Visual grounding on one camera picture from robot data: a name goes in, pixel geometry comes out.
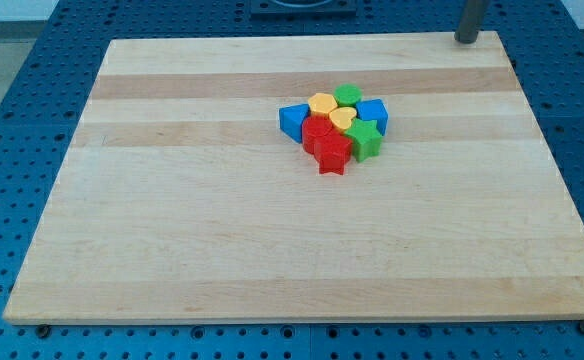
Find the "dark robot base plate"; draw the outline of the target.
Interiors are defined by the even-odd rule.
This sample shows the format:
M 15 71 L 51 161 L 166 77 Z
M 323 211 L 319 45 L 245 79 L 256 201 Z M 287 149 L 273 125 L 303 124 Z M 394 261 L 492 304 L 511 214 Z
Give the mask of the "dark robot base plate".
M 250 0 L 251 18 L 355 15 L 357 0 Z

